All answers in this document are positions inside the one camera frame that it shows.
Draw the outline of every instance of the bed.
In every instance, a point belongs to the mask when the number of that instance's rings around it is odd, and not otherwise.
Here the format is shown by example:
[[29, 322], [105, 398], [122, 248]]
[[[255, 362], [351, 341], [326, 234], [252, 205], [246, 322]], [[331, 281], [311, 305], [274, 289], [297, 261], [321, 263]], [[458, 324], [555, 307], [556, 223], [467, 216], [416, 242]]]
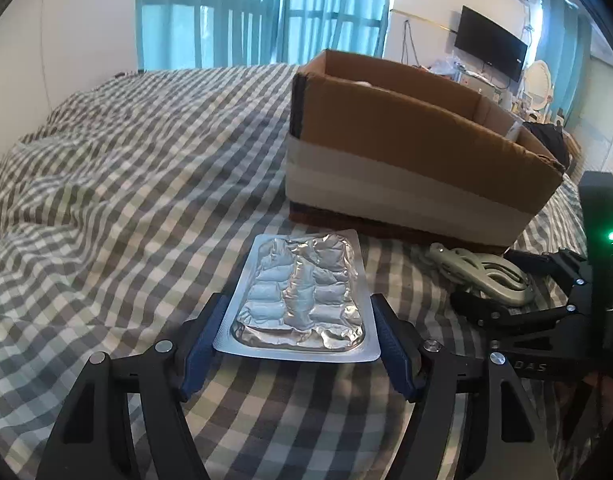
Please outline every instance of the bed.
[[[197, 316], [211, 293], [232, 292], [257, 234], [319, 231], [288, 220], [283, 187], [295, 71], [278, 64], [120, 76], [68, 98], [0, 162], [0, 453], [21, 479], [34, 477], [91, 352], [142, 352]], [[482, 355], [477, 332], [448, 306], [451, 283], [423, 248], [360, 241], [371, 291], [422, 335]], [[567, 176], [516, 246], [585, 252]], [[552, 283], [539, 290], [535, 308], [561, 300]], [[525, 385], [564, 478], [582, 450], [561, 442], [553, 384]], [[185, 410], [212, 479], [380, 479], [411, 405], [379, 360], [218, 354]], [[156, 478], [138, 396], [130, 418], [140, 469]]]

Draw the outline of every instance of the black tv screen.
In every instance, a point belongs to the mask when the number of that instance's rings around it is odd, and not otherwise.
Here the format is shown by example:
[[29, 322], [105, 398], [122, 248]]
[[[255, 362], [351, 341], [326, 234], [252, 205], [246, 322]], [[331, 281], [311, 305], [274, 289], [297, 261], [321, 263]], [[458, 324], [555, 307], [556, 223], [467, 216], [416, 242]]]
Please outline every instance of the black tv screen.
[[462, 7], [455, 47], [518, 81], [528, 45], [479, 12]]

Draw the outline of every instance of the screw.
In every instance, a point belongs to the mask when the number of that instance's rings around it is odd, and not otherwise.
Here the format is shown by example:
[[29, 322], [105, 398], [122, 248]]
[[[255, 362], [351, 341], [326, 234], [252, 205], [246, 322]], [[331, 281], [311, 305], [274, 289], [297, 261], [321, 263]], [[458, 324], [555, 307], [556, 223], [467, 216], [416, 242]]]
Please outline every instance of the screw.
[[439, 352], [439, 349], [442, 348], [442, 345], [435, 339], [427, 339], [424, 341], [424, 349], [427, 352]]
[[499, 352], [493, 352], [491, 353], [491, 361], [496, 365], [503, 365], [506, 362], [506, 357]]
[[173, 348], [173, 343], [168, 339], [163, 339], [155, 343], [155, 351], [160, 352], [160, 354], [166, 354], [171, 348]]
[[106, 354], [104, 352], [94, 352], [93, 354], [91, 354], [91, 357], [89, 357], [89, 362], [92, 365], [98, 365], [102, 361], [104, 361], [105, 358]]

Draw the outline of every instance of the foil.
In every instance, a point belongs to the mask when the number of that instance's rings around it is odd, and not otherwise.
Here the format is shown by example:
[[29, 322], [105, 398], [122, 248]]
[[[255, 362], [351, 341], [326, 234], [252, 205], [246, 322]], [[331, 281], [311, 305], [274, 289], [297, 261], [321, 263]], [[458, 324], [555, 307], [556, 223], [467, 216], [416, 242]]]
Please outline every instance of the foil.
[[365, 336], [353, 298], [355, 255], [338, 234], [271, 238], [256, 265], [232, 334], [257, 348], [344, 352]]

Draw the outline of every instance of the open cardboard box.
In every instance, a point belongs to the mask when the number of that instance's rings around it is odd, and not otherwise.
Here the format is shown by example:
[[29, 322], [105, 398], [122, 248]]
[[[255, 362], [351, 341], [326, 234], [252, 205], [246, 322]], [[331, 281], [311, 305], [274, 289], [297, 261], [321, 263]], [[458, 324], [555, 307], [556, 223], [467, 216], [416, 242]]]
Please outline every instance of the open cardboard box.
[[[516, 118], [425, 70], [325, 50], [293, 81], [294, 221], [503, 251], [563, 167]], [[516, 142], [504, 136], [519, 128]]]

